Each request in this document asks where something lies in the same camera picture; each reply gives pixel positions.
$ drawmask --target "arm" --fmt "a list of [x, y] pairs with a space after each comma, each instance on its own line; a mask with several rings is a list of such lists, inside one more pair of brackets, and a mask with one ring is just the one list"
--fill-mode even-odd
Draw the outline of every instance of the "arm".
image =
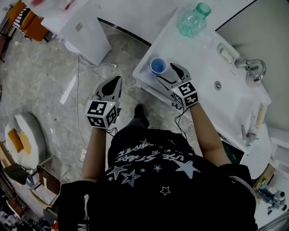
[[96, 182], [105, 172], [105, 129], [93, 128], [82, 167], [82, 179]]
[[216, 166], [231, 163], [224, 151], [217, 131], [200, 103], [192, 106], [190, 111], [204, 158]]

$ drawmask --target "white sink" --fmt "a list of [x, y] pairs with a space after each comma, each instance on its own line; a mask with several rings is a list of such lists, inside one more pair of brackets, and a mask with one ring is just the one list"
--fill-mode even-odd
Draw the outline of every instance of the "white sink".
[[[190, 72], [191, 79], [198, 91], [201, 102], [216, 130], [234, 146], [249, 152], [246, 141], [242, 140], [241, 126], [248, 131], [252, 114], [257, 118], [260, 104], [264, 106], [261, 122], [264, 120], [271, 99], [260, 86], [249, 88], [246, 84], [246, 71], [228, 64], [218, 53], [217, 47], [223, 44], [235, 59], [239, 54], [216, 32], [204, 31], [194, 39], [182, 36], [175, 26], [176, 15], [172, 17], [156, 41], [133, 72], [140, 86], [171, 105], [169, 93], [151, 73], [149, 64], [155, 57], [169, 63], [182, 65]], [[174, 71], [168, 69], [163, 77], [173, 78]], [[216, 90], [214, 83], [219, 81], [221, 89]]]

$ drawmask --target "person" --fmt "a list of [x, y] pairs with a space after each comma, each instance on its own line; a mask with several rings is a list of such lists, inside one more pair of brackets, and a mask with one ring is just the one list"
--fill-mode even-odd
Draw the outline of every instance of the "person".
[[200, 103], [190, 108], [203, 157], [181, 134], [148, 129], [143, 106], [112, 139], [93, 128], [82, 181], [61, 187], [59, 230], [256, 230], [246, 166], [231, 164]]

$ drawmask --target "shoe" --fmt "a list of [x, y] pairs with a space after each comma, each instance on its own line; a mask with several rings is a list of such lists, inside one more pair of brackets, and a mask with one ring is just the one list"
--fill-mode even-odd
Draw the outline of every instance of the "shoe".
[[145, 118], [144, 107], [140, 103], [135, 106], [134, 113], [135, 113], [134, 119], [136, 119], [136, 118]]

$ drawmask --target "gray floor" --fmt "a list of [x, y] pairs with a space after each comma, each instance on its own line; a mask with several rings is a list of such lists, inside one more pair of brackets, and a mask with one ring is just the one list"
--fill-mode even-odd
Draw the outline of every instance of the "gray floor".
[[[117, 64], [103, 65], [95, 68], [80, 62], [79, 69], [79, 127], [84, 142], [88, 145], [91, 127], [84, 116], [87, 99], [90, 99], [98, 84], [105, 79], [120, 75], [123, 79], [120, 107], [122, 111], [117, 118], [116, 126], [120, 130], [133, 118], [133, 109], [139, 102], [145, 105], [149, 113], [151, 128], [167, 129], [179, 133], [174, 123], [178, 113], [136, 86], [132, 76], [133, 70], [145, 55], [148, 46], [119, 30], [102, 23], [102, 27], [112, 46], [112, 50], [103, 62]], [[47, 144], [47, 154], [60, 154], [74, 159], [74, 150], [82, 145], [76, 123], [76, 84], [74, 84], [66, 102], [60, 99], [71, 80], [77, 75], [77, 55], [68, 51], [62, 42], [53, 39], [34, 42], [25, 39], [16, 32], [4, 56], [5, 63], [0, 64], [0, 82], [3, 96], [0, 103], [0, 140], [4, 140], [4, 128], [9, 116], [17, 112], [31, 112], [38, 119]], [[182, 117], [181, 127], [188, 136], [190, 145], [197, 154], [200, 153], [196, 134], [191, 122]], [[111, 137], [107, 135], [107, 150]], [[80, 157], [81, 150], [76, 152]], [[61, 176], [67, 169], [64, 182], [81, 178], [81, 164], [74, 169], [64, 158], [56, 157], [52, 170]], [[28, 199], [25, 188], [17, 189], [25, 194], [26, 203], [37, 214], [42, 214], [41, 206], [35, 200]]]

